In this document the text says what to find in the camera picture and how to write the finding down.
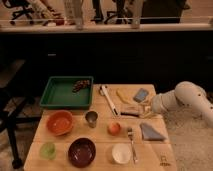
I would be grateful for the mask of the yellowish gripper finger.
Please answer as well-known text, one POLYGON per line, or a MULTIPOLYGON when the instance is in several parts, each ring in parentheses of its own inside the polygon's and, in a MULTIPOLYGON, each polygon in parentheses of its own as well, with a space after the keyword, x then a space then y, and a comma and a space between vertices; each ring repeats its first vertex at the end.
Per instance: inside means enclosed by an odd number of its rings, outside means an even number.
POLYGON ((145 100, 139 103, 140 106, 146 107, 146 106, 151 106, 151 101, 145 100))
POLYGON ((157 115, 156 113, 149 112, 149 113, 146 113, 145 115, 143 115, 142 118, 152 118, 156 115, 157 115))

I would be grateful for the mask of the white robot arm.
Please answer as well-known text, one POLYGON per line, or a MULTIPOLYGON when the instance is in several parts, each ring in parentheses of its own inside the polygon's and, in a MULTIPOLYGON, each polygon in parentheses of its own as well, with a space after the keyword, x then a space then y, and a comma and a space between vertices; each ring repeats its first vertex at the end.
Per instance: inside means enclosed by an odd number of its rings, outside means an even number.
POLYGON ((213 104, 207 99, 205 90, 189 81, 178 83, 173 90, 159 93, 150 102, 141 102, 140 106, 149 106, 152 113, 168 113, 187 107, 198 111, 206 123, 213 128, 213 104))

